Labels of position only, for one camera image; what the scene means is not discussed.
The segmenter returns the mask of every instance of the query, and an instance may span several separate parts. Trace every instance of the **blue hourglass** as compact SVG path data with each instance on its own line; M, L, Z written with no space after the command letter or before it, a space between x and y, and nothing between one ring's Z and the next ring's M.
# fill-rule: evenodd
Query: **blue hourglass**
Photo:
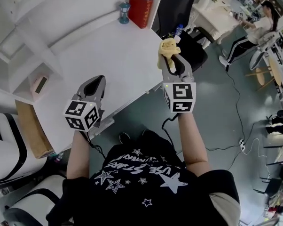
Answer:
M121 24L127 24L129 22L129 18L128 18L128 12L130 9L131 5L130 3L127 2L123 2L119 5L119 8L121 9L121 17L119 18L119 22Z

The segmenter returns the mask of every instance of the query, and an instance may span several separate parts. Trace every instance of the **small bottle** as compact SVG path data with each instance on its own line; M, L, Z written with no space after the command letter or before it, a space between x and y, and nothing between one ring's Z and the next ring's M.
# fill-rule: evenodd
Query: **small bottle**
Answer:
M55 162L57 163L57 162L61 161L62 158L63 158L63 152L60 152L58 154L58 156L56 157Z
M182 33L182 30L183 30L183 25L182 24L178 25L177 28L176 28L176 33L175 34L177 36L180 36L180 34Z

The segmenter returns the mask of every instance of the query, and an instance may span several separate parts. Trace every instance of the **black hair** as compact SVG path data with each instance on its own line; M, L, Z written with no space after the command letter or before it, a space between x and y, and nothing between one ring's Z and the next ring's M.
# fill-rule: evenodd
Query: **black hair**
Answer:
M276 12L272 2L270 1L265 1L262 3L262 6L263 7L267 7L269 9L271 9L271 14L272 14L272 20L273 20L273 28L272 28L272 31L276 31L277 30L277 24L278 24L278 19L279 19L279 16L278 16L278 13Z

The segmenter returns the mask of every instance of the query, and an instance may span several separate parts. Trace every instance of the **yellow cloth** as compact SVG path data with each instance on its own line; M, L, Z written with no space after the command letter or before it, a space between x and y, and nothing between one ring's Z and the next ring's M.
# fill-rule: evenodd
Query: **yellow cloth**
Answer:
M176 46L175 39L165 39L161 41L158 55L163 55L167 58L170 68L174 67L174 61L171 59L172 55L179 54L181 52L180 48ZM163 63L161 60L161 56L158 56L158 68L161 69L160 63Z

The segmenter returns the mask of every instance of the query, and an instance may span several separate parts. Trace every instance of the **black t-shirt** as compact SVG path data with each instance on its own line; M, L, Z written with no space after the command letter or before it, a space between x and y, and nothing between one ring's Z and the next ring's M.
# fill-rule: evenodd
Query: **black t-shirt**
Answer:
M118 153L110 153L90 179L63 182L49 225L71 216L75 225L238 225L239 198L230 172L213 170L197 177L172 158L116 147Z

